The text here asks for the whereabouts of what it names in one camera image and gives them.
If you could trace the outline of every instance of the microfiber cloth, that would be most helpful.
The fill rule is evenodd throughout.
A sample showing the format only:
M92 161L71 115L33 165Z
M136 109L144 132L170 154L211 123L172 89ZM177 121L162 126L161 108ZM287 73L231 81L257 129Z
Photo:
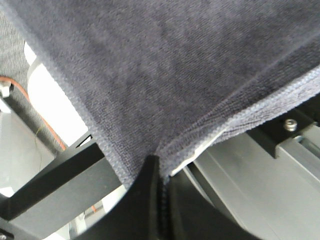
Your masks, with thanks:
M0 2L126 186L320 92L319 0Z

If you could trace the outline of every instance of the black metal bar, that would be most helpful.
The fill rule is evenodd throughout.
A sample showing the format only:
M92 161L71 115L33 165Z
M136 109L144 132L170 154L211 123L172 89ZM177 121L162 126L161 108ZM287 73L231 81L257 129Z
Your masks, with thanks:
M0 196L0 228L43 239L120 185L94 140L75 143L12 197Z
M285 121L293 119L297 122L296 130L288 131L284 128ZM264 124L249 130L247 133L252 137L266 152L273 158L276 158L276 146L283 141L293 138L301 132L301 130L314 124L313 119L309 118L301 111L293 109L281 116L276 117Z

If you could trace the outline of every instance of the screw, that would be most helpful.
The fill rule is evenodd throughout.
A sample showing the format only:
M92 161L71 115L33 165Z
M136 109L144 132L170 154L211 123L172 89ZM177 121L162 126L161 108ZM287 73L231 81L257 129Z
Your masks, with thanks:
M289 132L294 132L297 130L298 123L294 119L287 119L284 122L284 129L289 131Z

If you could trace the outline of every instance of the black metal frame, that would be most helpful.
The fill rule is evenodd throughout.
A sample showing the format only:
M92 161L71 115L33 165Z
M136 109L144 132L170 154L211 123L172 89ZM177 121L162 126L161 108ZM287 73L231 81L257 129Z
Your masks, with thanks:
M96 142L81 145L89 137L83 135L12 197L0 194L0 233L43 239L121 185Z

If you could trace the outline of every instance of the gray fabric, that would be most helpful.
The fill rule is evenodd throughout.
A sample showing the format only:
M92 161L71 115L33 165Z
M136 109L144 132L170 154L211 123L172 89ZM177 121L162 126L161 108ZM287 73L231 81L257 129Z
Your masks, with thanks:
M28 69L29 65L24 54L24 40L7 20L4 13L0 11L0 76L13 78L24 89L27 89ZM39 114L18 89L14 89L10 93L10 97L4 100L34 133L44 125ZM41 128L37 137L54 154L61 149L50 131L45 127Z
M2 8L127 186L148 154L167 176L221 129L219 141L320 91L307 73L320 63L318 0L2 0ZM296 81L304 85L292 96Z

